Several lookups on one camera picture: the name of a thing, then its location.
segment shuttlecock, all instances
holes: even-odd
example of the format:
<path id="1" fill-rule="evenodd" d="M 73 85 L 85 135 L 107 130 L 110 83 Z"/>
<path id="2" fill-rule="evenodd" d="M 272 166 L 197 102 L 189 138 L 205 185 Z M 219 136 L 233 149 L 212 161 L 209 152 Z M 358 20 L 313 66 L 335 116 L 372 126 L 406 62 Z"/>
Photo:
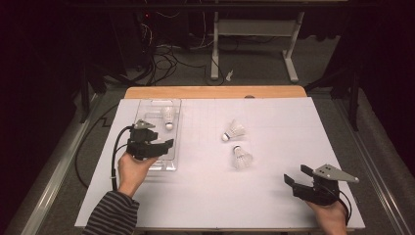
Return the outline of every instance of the shuttlecock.
<path id="1" fill-rule="evenodd" d="M 250 166 L 254 159 L 251 154 L 243 150 L 239 145 L 234 147 L 234 156 L 234 167 L 237 169 Z"/>
<path id="2" fill-rule="evenodd" d="M 240 136 L 243 134 L 245 134 L 245 128 L 236 120 L 233 120 L 229 128 L 222 135 L 222 140 L 228 141 L 230 138 Z"/>
<path id="3" fill-rule="evenodd" d="M 164 120 L 165 128 L 168 130 L 173 129 L 174 115 L 176 114 L 176 109 L 171 106 L 161 108 L 161 116 Z"/>

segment transparent plastic box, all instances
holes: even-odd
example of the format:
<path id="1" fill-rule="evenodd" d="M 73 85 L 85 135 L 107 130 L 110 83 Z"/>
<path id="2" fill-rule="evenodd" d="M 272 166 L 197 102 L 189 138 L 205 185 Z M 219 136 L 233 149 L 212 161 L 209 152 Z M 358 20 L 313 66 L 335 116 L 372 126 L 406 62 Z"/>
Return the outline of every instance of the transparent plastic box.
<path id="1" fill-rule="evenodd" d="M 152 141 L 152 144 L 164 143 L 167 140 L 174 139 L 173 146 L 168 149 L 168 153 L 159 157 L 150 170 L 173 171 L 177 170 L 180 130 L 180 99 L 142 99 L 137 110 L 134 123 L 144 120 L 155 127 L 150 128 L 158 133 L 158 139 Z"/>

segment white tabletop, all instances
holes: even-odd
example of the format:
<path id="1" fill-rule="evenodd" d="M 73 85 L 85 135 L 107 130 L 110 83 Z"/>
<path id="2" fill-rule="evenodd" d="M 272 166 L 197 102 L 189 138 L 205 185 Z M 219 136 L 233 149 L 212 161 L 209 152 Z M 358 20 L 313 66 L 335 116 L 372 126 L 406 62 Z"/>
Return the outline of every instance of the white tabletop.
<path id="1" fill-rule="evenodd" d="M 112 190 L 111 157 L 119 132 L 135 120 L 139 100 L 121 100 L 75 226 Z M 340 168 L 311 98 L 183 99 L 178 169 L 151 171 L 134 199 L 140 203 L 137 227 L 179 230 L 309 230 L 317 228 L 312 210 L 285 184 L 284 173 L 312 185 L 300 165 Z M 247 130 L 223 142 L 232 119 Z M 124 134 L 120 144 L 126 143 Z M 254 156 L 245 170 L 232 166 L 232 149 L 242 146 Z M 364 223 L 351 200 L 349 229 Z"/>

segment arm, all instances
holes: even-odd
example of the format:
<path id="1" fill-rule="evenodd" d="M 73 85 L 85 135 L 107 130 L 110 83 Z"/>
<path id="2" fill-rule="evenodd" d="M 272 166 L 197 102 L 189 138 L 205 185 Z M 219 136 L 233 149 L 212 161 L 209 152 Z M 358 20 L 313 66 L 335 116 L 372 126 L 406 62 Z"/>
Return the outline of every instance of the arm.
<path id="1" fill-rule="evenodd" d="M 140 206 L 132 197 L 157 159 L 138 161 L 124 153 L 118 160 L 118 190 L 103 197 L 92 211 L 82 234 L 132 234 Z"/>
<path id="2" fill-rule="evenodd" d="M 305 201 L 315 213 L 318 225 L 327 235 L 346 234 L 346 210 L 339 202 L 330 206 L 318 206 Z"/>

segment striped sleeve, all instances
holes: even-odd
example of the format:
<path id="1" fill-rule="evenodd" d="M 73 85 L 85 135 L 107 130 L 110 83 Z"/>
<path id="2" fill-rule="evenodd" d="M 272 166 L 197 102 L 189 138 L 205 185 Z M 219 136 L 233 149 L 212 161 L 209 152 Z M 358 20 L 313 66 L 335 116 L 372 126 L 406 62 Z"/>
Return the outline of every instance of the striped sleeve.
<path id="1" fill-rule="evenodd" d="M 130 235 L 137 223 L 139 206 L 139 203 L 128 196 L 110 191 L 92 211 L 82 234 Z"/>

